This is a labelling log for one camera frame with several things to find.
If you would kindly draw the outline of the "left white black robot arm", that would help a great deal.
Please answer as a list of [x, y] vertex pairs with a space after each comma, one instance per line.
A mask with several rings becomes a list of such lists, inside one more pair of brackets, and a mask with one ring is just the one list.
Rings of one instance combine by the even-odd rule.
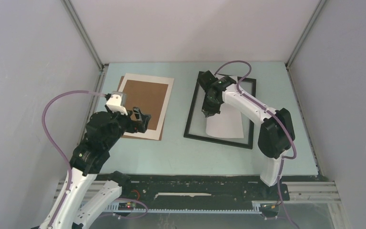
[[119, 171], [108, 176], [105, 184], [85, 205], [86, 192], [110, 157], [110, 149], [124, 133], [145, 133], [151, 115], [138, 107], [127, 114], [110, 109], [94, 113], [86, 125], [82, 141], [70, 159], [71, 173], [66, 177], [59, 197], [40, 229], [88, 229], [105, 207], [132, 192], [131, 178]]

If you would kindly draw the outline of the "cat photo print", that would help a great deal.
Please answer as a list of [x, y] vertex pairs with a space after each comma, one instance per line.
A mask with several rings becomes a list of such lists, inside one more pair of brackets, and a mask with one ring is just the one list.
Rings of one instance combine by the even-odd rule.
[[205, 132], [208, 136], [220, 139], [244, 138], [242, 114], [231, 105], [221, 105], [220, 114], [206, 119]]

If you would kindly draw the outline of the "black picture frame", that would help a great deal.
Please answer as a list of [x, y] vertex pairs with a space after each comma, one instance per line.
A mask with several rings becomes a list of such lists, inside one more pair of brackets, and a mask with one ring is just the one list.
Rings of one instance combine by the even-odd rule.
[[253, 122], [226, 103], [221, 105], [219, 114], [205, 117], [202, 111], [204, 97], [204, 90], [197, 84], [183, 136], [214, 144], [252, 149]]

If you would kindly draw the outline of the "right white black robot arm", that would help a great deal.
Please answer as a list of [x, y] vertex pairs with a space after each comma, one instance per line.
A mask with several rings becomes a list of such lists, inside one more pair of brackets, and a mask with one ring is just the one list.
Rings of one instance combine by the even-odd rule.
[[215, 76], [210, 71], [199, 73], [198, 85], [205, 95], [202, 113], [206, 133], [223, 138], [242, 131], [242, 118], [247, 117], [259, 128], [257, 145], [265, 156], [258, 193], [263, 199], [277, 194], [276, 183], [281, 177], [282, 160], [294, 149], [295, 133], [290, 112], [274, 109], [246, 92], [232, 76]]

